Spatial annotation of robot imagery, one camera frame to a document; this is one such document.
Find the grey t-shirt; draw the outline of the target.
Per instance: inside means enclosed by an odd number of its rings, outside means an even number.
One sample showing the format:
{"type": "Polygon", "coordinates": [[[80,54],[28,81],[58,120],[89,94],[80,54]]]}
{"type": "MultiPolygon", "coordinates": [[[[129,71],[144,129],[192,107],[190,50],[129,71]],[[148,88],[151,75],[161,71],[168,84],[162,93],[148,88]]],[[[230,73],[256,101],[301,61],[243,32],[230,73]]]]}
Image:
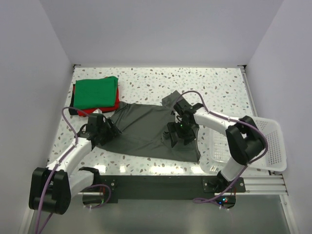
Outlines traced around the grey t-shirt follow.
{"type": "Polygon", "coordinates": [[[184,145],[179,140],[171,146],[167,123],[175,121],[171,108],[179,95],[178,91],[172,92],[162,99],[160,106],[120,102],[111,119],[121,135],[97,147],[130,156],[197,163],[200,153],[195,141],[184,145]]]}

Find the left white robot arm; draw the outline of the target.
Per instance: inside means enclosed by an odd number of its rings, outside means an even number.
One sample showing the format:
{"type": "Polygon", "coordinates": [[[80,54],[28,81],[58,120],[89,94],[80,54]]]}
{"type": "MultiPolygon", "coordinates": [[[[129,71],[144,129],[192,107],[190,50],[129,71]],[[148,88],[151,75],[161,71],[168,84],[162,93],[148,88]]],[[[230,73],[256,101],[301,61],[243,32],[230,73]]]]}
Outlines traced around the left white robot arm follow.
{"type": "Polygon", "coordinates": [[[91,114],[71,145],[55,161],[32,173],[29,208],[62,215],[71,199],[84,189],[96,191],[101,186],[99,170],[81,167],[80,161],[97,146],[103,146],[118,137],[121,131],[113,120],[101,114],[91,114]]]}

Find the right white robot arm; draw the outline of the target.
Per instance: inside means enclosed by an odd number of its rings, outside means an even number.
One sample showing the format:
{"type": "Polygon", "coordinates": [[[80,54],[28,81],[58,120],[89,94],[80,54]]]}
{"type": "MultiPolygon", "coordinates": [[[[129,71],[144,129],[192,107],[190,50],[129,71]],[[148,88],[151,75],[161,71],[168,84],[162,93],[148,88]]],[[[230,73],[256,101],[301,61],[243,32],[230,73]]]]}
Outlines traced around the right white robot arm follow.
{"type": "Polygon", "coordinates": [[[255,157],[263,157],[268,150],[265,136],[249,116],[227,117],[208,111],[201,105],[176,112],[181,120],[167,124],[172,147],[179,139],[184,145],[195,140],[193,128],[199,125],[217,131],[227,138],[231,158],[217,176],[217,186],[224,192],[234,186],[234,181],[240,177],[248,165],[256,161],[255,157]]]}

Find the folded red t-shirt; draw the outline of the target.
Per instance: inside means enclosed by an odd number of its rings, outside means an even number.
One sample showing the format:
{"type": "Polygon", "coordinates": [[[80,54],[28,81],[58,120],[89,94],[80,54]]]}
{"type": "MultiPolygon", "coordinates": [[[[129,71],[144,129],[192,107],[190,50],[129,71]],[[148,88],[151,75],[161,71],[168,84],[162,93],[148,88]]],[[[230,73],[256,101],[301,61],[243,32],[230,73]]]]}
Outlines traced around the folded red t-shirt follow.
{"type": "Polygon", "coordinates": [[[119,103],[120,103],[120,101],[119,101],[119,89],[117,88],[116,100],[115,100],[114,106],[112,106],[112,107],[98,107],[98,108],[82,109],[82,111],[84,111],[87,114],[91,114],[95,110],[99,109],[103,113],[107,113],[107,112],[115,111],[119,107],[119,103]]]}

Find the folded green t-shirt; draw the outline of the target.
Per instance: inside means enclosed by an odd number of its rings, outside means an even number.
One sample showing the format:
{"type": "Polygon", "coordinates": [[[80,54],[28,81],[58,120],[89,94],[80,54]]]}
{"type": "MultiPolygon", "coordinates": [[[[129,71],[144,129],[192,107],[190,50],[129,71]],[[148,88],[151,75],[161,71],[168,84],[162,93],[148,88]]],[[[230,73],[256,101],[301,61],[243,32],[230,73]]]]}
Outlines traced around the folded green t-shirt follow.
{"type": "Polygon", "coordinates": [[[84,110],[112,107],[117,96],[118,78],[111,76],[100,79],[82,79],[75,83],[75,108],[84,110]]]}

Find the folded black t-shirt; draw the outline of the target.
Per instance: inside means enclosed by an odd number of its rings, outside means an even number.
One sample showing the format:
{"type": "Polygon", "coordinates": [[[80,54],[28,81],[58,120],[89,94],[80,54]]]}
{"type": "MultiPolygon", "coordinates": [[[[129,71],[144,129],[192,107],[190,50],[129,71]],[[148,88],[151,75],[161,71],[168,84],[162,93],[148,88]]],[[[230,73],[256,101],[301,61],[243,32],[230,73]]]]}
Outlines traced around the folded black t-shirt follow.
{"type": "Polygon", "coordinates": [[[70,102],[70,108],[68,109],[68,112],[71,116],[77,116],[78,112],[75,109],[72,109],[74,106],[74,91],[72,91],[72,96],[71,96],[71,102],[70,102]]]}

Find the white plastic basket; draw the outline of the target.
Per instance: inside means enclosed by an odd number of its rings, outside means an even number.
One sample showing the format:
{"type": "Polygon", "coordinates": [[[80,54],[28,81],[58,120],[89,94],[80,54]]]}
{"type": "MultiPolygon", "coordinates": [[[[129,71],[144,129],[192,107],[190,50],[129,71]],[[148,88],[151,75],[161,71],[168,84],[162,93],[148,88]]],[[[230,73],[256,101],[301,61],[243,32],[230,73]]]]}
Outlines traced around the white plastic basket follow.
{"type": "MultiPolygon", "coordinates": [[[[263,157],[253,162],[249,168],[261,171],[283,172],[287,168],[287,156],[280,125],[272,119],[252,117],[259,131],[266,139],[263,157]]],[[[199,130],[198,149],[203,158],[210,162],[211,171],[222,169],[231,158],[226,136],[208,128],[199,130]]]]}

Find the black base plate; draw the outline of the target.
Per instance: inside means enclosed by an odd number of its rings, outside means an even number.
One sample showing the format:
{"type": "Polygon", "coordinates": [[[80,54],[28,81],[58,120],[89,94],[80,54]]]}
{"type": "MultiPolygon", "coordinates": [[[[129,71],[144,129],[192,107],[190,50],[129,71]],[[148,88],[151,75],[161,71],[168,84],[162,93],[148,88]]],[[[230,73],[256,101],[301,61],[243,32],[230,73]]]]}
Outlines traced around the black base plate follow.
{"type": "Polygon", "coordinates": [[[220,181],[217,175],[105,175],[101,183],[82,192],[88,193],[85,204],[95,208],[120,200],[191,200],[233,207],[235,195],[246,191],[243,178],[233,182],[220,181]]]}

